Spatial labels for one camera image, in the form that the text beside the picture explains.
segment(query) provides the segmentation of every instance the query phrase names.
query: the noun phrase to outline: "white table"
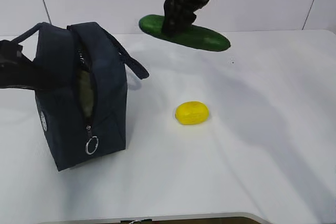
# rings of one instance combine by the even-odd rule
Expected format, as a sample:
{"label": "white table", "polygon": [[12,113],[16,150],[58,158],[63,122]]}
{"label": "white table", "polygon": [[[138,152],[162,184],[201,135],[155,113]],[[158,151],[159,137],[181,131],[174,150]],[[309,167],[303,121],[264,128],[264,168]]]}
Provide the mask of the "white table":
{"label": "white table", "polygon": [[[34,93],[1,90],[0,222],[335,222],[336,36],[225,35],[232,48],[221,53],[117,36],[151,74],[128,73],[127,150],[60,173]],[[177,123],[174,109],[190,100],[208,105],[207,122]]]}

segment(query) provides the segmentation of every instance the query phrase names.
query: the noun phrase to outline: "navy blue bag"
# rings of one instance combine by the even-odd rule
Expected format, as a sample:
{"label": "navy blue bag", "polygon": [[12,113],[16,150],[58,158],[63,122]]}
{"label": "navy blue bag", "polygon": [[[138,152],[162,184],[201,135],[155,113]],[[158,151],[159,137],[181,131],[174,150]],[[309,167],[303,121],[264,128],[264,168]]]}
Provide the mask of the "navy blue bag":
{"label": "navy blue bag", "polygon": [[37,67],[61,85],[35,90],[36,104],[58,170],[125,149],[125,64],[149,76],[120,43],[97,23],[61,29],[39,23],[12,42],[39,31]]}

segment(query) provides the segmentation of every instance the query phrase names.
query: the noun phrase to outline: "zipper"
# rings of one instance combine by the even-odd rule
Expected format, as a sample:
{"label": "zipper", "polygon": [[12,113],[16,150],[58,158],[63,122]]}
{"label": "zipper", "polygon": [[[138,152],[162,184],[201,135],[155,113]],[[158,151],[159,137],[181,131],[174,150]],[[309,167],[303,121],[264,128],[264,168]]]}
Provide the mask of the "zipper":
{"label": "zipper", "polygon": [[[82,115],[83,118],[83,122],[84,122],[84,127],[85,130],[87,132],[87,139],[86,139],[86,144],[85,144],[85,152],[88,155],[92,155],[93,153],[96,152],[98,145],[99,145],[99,139],[97,136],[93,135],[92,133],[92,125],[93,125],[93,118],[94,118],[94,112],[96,111],[96,107],[97,107],[97,83],[96,83],[96,79],[94,77],[94,74],[92,72],[92,59],[90,58],[90,55],[87,53],[88,51],[85,50],[82,41],[80,40],[79,35],[73,31],[71,29],[70,26],[67,27],[68,30],[70,30],[73,40],[75,42],[75,54],[76,54],[76,62],[75,62],[75,66],[76,66],[76,70],[78,68],[78,62],[77,60],[79,60],[79,62],[81,63],[83,67],[83,69],[87,72],[89,72],[89,76],[90,76],[90,85],[93,91],[93,106],[92,106],[92,112],[91,115],[87,118],[84,115],[84,111],[81,107],[81,104],[79,102],[79,93],[76,90],[76,103],[77,106],[80,110],[80,113]],[[95,147],[93,148],[92,151],[89,150],[89,145],[91,144],[91,142],[95,143]]]}

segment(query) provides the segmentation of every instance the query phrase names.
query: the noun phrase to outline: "yellow lemon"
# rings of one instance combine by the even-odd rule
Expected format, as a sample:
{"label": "yellow lemon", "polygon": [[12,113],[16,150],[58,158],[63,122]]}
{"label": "yellow lemon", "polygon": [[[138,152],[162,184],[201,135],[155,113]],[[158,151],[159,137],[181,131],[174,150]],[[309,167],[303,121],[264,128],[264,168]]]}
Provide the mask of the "yellow lemon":
{"label": "yellow lemon", "polygon": [[201,102],[185,102],[177,107],[175,117],[181,124],[199,124],[207,120],[209,110]]}

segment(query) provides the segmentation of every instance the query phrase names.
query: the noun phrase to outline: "metal key ring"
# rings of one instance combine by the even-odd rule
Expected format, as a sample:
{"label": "metal key ring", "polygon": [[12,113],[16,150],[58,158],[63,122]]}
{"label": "metal key ring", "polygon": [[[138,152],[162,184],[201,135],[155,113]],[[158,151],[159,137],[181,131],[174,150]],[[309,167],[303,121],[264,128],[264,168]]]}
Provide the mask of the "metal key ring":
{"label": "metal key ring", "polygon": [[[92,151],[92,152],[89,152],[89,144],[90,142],[95,139],[96,140],[96,146],[95,146],[95,149]],[[92,155],[93,153],[96,152],[97,148],[98,148],[98,144],[99,144],[99,140],[96,136],[93,136],[92,138],[89,139],[89,141],[86,142],[86,146],[85,146],[85,152],[86,154],[88,155]]]}

